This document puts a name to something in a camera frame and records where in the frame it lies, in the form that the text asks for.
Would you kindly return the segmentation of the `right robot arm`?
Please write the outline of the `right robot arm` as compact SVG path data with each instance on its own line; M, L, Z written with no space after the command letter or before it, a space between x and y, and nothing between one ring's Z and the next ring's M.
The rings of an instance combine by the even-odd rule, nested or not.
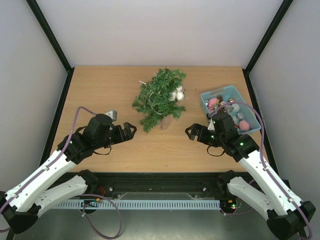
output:
M266 220L268 228L279 240L287 240L305 227L311 227L315 206L310 201L303 201L284 183L265 159L262 148L250 135L238 132L229 114L214 114L210 126L194 123L185 133L190 140L222 148L247 170L260 189L229 170L219 177L218 191L245 201Z

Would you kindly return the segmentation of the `white cotton boll ornament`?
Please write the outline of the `white cotton boll ornament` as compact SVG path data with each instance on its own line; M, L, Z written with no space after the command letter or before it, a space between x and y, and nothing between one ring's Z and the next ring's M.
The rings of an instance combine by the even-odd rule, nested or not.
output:
M170 94L170 101L183 101L185 99L184 91L185 89L182 85L178 86L176 90Z

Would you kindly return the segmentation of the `small green christmas tree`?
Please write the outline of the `small green christmas tree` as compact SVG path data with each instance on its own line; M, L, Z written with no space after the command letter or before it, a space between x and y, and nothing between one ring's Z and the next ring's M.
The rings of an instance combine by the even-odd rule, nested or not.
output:
M134 98L132 108L142 114L139 120L142 130L149 133L166 117L178 120L186 107L183 81L187 74L180 69L160 68L149 81L141 81L140 92Z

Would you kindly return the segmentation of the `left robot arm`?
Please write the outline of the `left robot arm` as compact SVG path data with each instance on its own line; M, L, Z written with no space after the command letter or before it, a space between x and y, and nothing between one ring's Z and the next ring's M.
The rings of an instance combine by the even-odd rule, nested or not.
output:
M96 114L86 126L72 128L51 156L16 187L0 195L0 212L10 229L20 234L33 226L49 209L70 198L93 194L98 178L88 169L52 186L69 170L98 149L132 140L137 128L125 122L114 125L117 113Z

